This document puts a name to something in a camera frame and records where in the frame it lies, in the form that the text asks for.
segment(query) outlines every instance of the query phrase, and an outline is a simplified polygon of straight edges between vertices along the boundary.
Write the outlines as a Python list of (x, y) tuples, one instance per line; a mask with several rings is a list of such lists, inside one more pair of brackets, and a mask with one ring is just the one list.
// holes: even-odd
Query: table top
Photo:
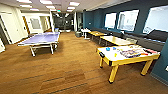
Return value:
[(89, 32), (90, 34), (94, 35), (94, 36), (103, 36), (103, 35), (107, 35), (107, 34), (104, 34), (104, 33), (101, 33), (99, 31), (91, 31)]
[(18, 46), (55, 43), (58, 42), (59, 35), (60, 32), (39, 33), (18, 43)]
[(130, 62), (136, 62), (136, 61), (158, 59), (160, 55), (159, 52), (157, 52), (157, 53), (152, 53), (152, 54), (147, 54), (147, 55), (141, 54), (138, 57), (127, 58), (121, 54), (122, 51), (138, 50), (139, 53), (144, 53), (142, 51), (145, 48), (130, 48), (130, 46), (115, 46), (116, 49), (113, 49), (113, 47), (109, 47), (110, 51), (107, 51), (106, 48), (107, 47), (97, 48), (98, 50), (97, 52), (98, 53), (102, 52), (109, 61), (112, 61), (113, 64), (116, 64), (115, 62), (119, 62), (117, 64), (127, 64)]
[(91, 32), (89, 29), (81, 29), (82, 32)]
[(113, 44), (116, 44), (118, 46), (123, 46), (123, 45), (131, 45), (134, 44), (130, 41), (115, 37), (115, 36), (100, 36), (100, 38), (105, 39)]

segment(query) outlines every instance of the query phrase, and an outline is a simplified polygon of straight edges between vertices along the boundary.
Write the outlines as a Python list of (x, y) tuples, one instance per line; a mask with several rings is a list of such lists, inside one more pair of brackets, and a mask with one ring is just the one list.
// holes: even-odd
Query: glass window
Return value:
[(117, 13), (106, 14), (105, 27), (114, 28)]
[(133, 31), (139, 10), (120, 12), (117, 29)]
[(148, 19), (143, 30), (143, 33), (150, 33), (152, 30), (167, 31), (168, 24), (168, 5), (154, 7), (150, 9)]

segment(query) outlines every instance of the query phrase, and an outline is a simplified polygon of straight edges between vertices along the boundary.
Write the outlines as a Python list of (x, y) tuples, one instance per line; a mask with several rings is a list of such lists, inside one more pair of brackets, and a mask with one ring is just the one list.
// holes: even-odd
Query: fluorescent light panel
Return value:
[(52, 2), (49, 1), (49, 0), (40, 0), (40, 2), (41, 2), (42, 4), (52, 4)]
[(17, 0), (17, 1), (21, 3), (32, 3), (30, 0)]
[(56, 9), (50, 9), (50, 11), (57, 11)]
[(55, 9), (54, 6), (46, 6), (46, 7), (49, 8), (49, 9)]
[(75, 7), (68, 7), (68, 9), (75, 9)]
[(32, 8), (30, 5), (20, 5), (21, 7), (27, 7), (27, 8)]
[(69, 5), (71, 5), (71, 6), (78, 6), (80, 3), (77, 3), (77, 2), (70, 2), (70, 4)]
[(32, 11), (39, 11), (39, 9), (36, 9), (36, 8), (31, 8), (30, 10), (32, 10)]
[(72, 12), (73, 10), (67, 10), (67, 12)]
[(65, 14), (65, 17), (68, 17), (68, 15), (69, 15), (69, 13), (66, 13), (66, 14)]

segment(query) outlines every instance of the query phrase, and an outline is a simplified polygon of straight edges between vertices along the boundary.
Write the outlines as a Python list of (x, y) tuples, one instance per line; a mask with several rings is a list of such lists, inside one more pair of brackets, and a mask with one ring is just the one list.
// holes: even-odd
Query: office room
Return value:
[(0, 94), (167, 94), (167, 16), (166, 0), (0, 0)]

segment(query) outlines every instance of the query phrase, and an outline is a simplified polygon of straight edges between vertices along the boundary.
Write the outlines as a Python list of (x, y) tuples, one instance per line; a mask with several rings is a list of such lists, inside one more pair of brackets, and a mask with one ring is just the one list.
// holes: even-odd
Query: blue wall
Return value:
[[(88, 12), (89, 15), (92, 15), (92, 19), (94, 19), (93, 27), (104, 28), (105, 15), (107, 13), (116, 12), (117, 18), (118, 18), (119, 13), (122, 11), (129, 11), (129, 10), (137, 9), (139, 10), (139, 14), (138, 14), (138, 19), (137, 19), (135, 29), (133, 32), (143, 33), (143, 29), (144, 29), (145, 22), (148, 17), (150, 8), (157, 7), (157, 6), (163, 6), (163, 5), (168, 5), (168, 0), (132, 0), (129, 2), (118, 4), (118, 5), (108, 7), (105, 9), (97, 9), (94, 11), (86, 11), (86, 12)], [(117, 22), (118, 22), (118, 19), (116, 20), (115, 28), (112, 29), (114, 31), (118, 31)]]
[(159, 79), (160, 81), (168, 85), (168, 71), (166, 67), (168, 66), (168, 39), (161, 51), (160, 58), (155, 63), (155, 66), (152, 70), (152, 75)]
[(92, 11), (83, 11), (83, 28), (91, 29), (94, 27), (94, 13)]

